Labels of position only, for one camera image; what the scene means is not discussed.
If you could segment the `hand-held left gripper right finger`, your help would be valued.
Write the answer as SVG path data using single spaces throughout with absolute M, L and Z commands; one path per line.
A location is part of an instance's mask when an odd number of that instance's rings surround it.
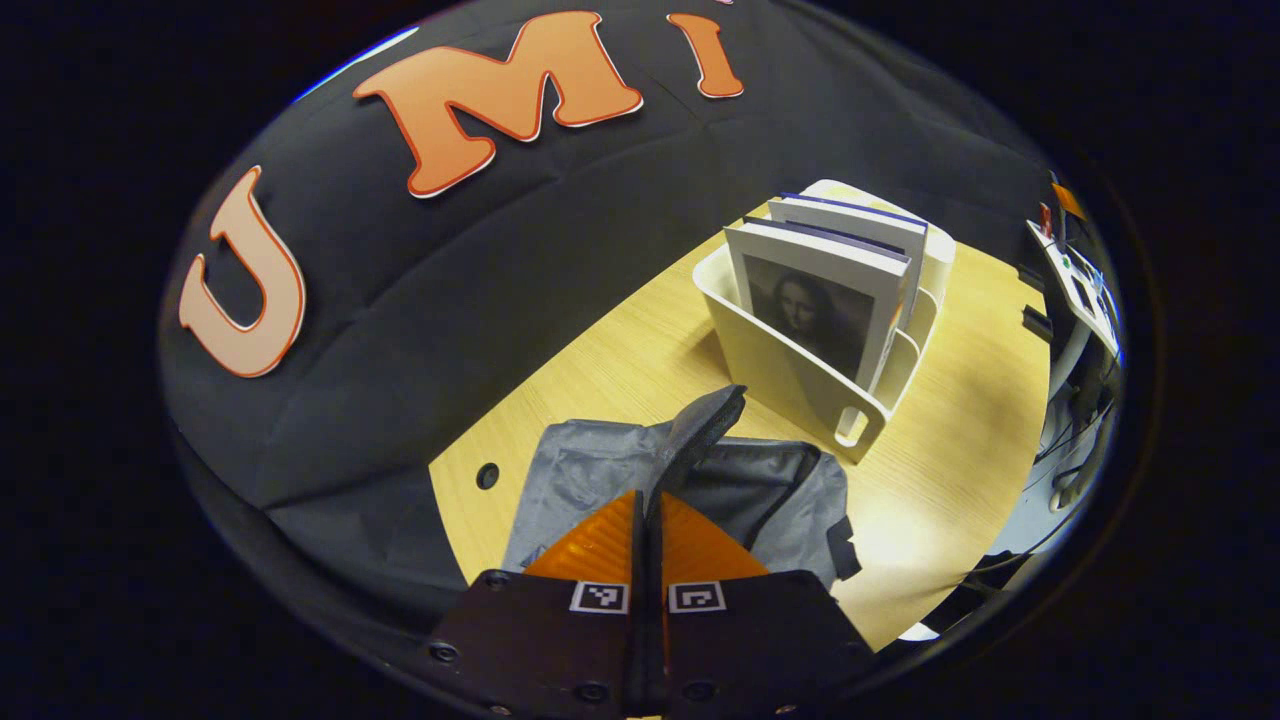
M 876 655 L 831 594 L 859 569 L 842 474 L 801 441 L 733 439 L 726 386 L 654 466 L 654 696 L 667 719 L 826 719 Z

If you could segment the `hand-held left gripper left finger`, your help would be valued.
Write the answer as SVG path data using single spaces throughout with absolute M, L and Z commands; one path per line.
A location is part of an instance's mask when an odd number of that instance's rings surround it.
M 631 498 L 621 583 L 489 570 L 425 644 L 425 678 L 467 707 L 506 719 L 664 716 L 663 518 L 669 492 L 727 430 L 727 393 L 671 423 L 650 484 Z

